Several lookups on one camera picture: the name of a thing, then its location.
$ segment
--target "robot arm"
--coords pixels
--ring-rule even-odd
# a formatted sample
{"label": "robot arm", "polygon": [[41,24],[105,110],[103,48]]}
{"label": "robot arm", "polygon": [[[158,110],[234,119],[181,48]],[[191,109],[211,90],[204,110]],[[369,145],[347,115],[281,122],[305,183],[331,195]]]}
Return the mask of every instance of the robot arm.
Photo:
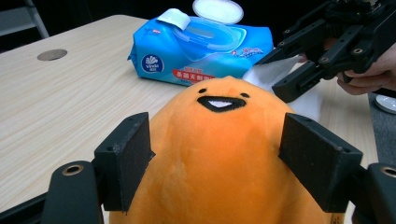
{"label": "robot arm", "polygon": [[[288,103],[322,78],[329,80],[346,70],[367,71],[396,42],[396,2],[326,1],[297,20],[283,35],[285,39],[258,63],[305,53],[308,61],[273,87],[275,94]],[[323,42],[332,37],[337,42],[325,50]]]}

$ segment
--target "wooden table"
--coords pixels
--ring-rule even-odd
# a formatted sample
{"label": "wooden table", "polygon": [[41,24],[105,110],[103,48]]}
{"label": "wooden table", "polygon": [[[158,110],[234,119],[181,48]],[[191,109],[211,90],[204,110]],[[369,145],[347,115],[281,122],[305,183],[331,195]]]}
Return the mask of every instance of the wooden table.
{"label": "wooden table", "polygon": [[[126,117],[152,117],[185,87],[137,77],[127,56],[145,20],[113,16],[0,54],[0,212],[48,190],[52,172],[93,151]],[[54,61],[47,50],[65,49]],[[377,161],[367,96],[334,81],[320,123]]]}

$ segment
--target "white plastic lid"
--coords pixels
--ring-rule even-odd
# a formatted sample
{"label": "white plastic lid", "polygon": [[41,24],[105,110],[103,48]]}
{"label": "white plastic lid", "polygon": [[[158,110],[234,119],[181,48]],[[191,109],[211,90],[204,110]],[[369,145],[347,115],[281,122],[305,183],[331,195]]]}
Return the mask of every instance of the white plastic lid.
{"label": "white plastic lid", "polygon": [[242,20],[244,10],[231,0],[195,0],[192,8],[199,17],[234,24]]}

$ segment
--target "finger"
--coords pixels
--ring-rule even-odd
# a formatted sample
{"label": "finger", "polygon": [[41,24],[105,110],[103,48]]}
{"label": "finger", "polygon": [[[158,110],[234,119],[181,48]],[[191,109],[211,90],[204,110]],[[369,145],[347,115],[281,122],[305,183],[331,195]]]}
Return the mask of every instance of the finger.
{"label": "finger", "polygon": [[354,87],[377,87],[388,85],[390,81],[390,76],[380,75],[374,77],[354,77],[350,82],[344,82]]}
{"label": "finger", "polygon": [[356,86],[351,86],[349,84],[346,84],[343,80],[340,78],[337,79],[338,85],[347,93],[351,95],[362,95],[368,92],[372,91],[377,91],[381,89],[381,86],[370,86],[370,87],[356,87]]}

